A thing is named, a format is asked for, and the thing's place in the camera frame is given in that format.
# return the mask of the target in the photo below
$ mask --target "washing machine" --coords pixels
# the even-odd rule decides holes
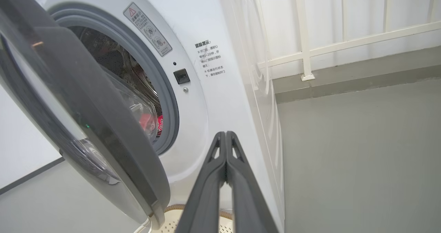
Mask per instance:
[[[234,131],[284,231],[282,134],[271,70],[258,68],[255,0],[0,4],[2,84],[125,214],[159,228],[168,205],[186,203],[215,134]],[[219,204],[232,209],[228,186]]]

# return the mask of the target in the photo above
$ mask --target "door glass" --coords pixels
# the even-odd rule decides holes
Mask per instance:
[[[29,81],[30,85],[34,88],[43,102],[49,107],[60,123],[66,128],[66,130],[69,131],[69,133],[71,133],[71,143],[78,151],[69,153],[70,155],[73,155],[72,158],[63,155],[64,158],[72,159],[76,165],[80,167],[80,169],[78,169],[75,164],[71,163],[71,165],[73,165],[78,172],[82,173],[84,170],[93,177],[97,178],[99,181],[104,181],[105,184],[111,186],[114,189],[113,193],[118,197],[116,200],[111,200],[112,203],[114,203],[115,206],[120,208],[122,211],[124,211],[124,213],[137,222],[145,222],[147,215],[139,205],[138,201],[134,198],[130,190],[117,175],[117,172],[115,172],[107,160],[101,155],[100,148],[98,148],[96,144],[94,144],[94,142],[87,136],[87,134],[85,134],[81,126],[75,122],[60,101],[57,100],[55,95],[49,90],[46,84],[24,60],[21,54],[12,45],[8,45],[8,47],[17,63],[17,66],[20,68],[25,78]],[[131,111],[133,115],[137,116],[146,112],[154,112],[154,107],[149,108],[148,105],[143,104],[140,99],[134,95],[131,95],[130,92],[128,92],[125,87],[113,77],[111,77],[110,80],[116,86],[117,90],[120,91],[120,94],[123,96],[127,105],[131,104],[130,108],[132,109]],[[91,184],[93,184],[98,191],[104,191],[100,189],[100,187],[102,187],[101,182],[96,182],[94,179],[87,178],[88,176],[84,177]],[[109,194],[103,195],[108,199],[110,199],[112,196],[112,194],[110,197]]]
[[[112,82],[115,84],[115,82],[119,81],[120,84],[116,85],[118,89],[121,88],[121,90],[124,90],[123,93],[126,95],[142,95],[137,97],[138,100],[136,104],[128,106],[131,107],[132,112],[134,112],[137,119],[139,119],[146,134],[150,137],[159,137],[162,132],[162,109],[158,94],[150,82],[150,79],[134,57],[111,37],[95,29],[80,26],[69,27],[69,29],[77,35],[93,58],[117,77],[117,79],[113,79]],[[155,118],[156,130],[145,129],[146,125],[153,124],[153,117],[149,116],[150,112],[143,112],[146,110],[149,111],[145,105],[152,105],[156,112],[155,114],[159,116],[159,121],[157,117]]]

